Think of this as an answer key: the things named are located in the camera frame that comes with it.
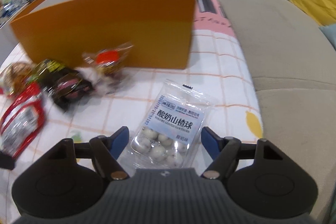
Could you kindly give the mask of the red silver snack bag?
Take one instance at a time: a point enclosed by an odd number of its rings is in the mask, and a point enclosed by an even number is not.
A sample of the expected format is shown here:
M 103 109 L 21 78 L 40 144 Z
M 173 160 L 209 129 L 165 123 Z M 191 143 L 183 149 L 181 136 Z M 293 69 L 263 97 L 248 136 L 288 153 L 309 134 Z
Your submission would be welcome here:
M 39 85 L 32 82 L 1 118 L 1 151 L 17 159 L 40 133 L 44 124 L 43 94 Z

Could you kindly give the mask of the yogurt hawthorn ball bag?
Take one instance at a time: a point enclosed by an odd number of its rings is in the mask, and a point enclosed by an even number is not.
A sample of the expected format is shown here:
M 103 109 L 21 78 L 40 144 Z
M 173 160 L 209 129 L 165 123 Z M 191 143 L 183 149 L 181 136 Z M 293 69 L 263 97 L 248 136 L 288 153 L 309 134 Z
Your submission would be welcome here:
M 165 80 L 130 142 L 135 168 L 186 168 L 216 99 L 191 86 Z

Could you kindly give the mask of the orange noodle snack bag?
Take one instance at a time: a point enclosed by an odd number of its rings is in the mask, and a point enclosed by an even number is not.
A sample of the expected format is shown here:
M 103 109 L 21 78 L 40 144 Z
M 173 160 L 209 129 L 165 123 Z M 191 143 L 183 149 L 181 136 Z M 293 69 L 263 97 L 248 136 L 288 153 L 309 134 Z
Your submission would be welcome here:
M 1 72 L 1 89 L 7 97 L 17 97 L 27 86 L 33 65 L 27 62 L 14 62 Z

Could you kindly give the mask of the clear red-label snack packet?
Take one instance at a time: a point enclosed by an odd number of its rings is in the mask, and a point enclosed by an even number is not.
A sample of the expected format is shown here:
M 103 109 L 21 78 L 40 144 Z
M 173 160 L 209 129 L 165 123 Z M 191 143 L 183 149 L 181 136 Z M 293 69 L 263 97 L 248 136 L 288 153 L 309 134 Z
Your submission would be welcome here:
M 95 69 L 101 79 L 119 81 L 125 59 L 133 48 L 131 43 L 123 43 L 116 48 L 105 49 L 96 53 L 83 53 L 84 61 Z

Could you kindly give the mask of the checkered lemon tablecloth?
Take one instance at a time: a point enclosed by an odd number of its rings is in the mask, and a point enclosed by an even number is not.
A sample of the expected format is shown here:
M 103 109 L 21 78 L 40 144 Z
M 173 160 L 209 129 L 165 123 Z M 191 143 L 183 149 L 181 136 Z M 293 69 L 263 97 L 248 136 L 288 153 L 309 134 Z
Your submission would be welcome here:
M 242 47 L 232 27 L 215 28 L 214 19 L 198 14 L 189 65 L 183 70 L 128 68 L 129 82 L 120 91 L 92 97 L 65 113 L 50 98 L 44 99 L 46 123 L 23 151 L 14 170 L 1 170 L 1 223 L 19 217 L 11 197 L 13 181 L 63 138 L 88 141 L 109 135 L 121 126 L 135 135 L 157 98 L 163 83 L 187 84 L 215 101 L 205 121 L 219 136 L 254 143 L 263 136 L 260 108 Z

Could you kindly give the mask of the green black snack packet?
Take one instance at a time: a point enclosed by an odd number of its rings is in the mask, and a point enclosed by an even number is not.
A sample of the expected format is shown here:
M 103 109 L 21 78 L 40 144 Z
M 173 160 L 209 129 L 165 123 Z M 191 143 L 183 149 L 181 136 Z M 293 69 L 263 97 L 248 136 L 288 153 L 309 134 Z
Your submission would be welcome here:
M 28 83 L 37 82 L 44 85 L 53 83 L 60 78 L 62 70 L 65 68 L 65 64 L 60 61 L 45 59 L 34 67 L 28 78 Z

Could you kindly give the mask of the beige sofa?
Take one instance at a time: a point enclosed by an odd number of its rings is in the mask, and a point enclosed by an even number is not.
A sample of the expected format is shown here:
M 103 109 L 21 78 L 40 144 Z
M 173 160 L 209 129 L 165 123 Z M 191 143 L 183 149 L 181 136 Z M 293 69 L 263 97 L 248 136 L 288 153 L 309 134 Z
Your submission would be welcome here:
M 335 223 L 335 49 L 290 0 L 218 0 L 241 44 L 264 136 L 318 185 L 311 216 Z

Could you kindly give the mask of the orange cardboard box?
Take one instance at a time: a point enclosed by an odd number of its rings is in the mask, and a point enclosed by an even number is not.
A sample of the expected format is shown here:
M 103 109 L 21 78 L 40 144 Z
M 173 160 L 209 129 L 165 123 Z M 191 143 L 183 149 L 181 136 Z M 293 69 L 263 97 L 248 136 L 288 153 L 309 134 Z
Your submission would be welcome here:
M 11 21 L 28 57 L 84 65 L 84 53 L 131 43 L 126 65 L 187 66 L 196 0 L 35 0 Z

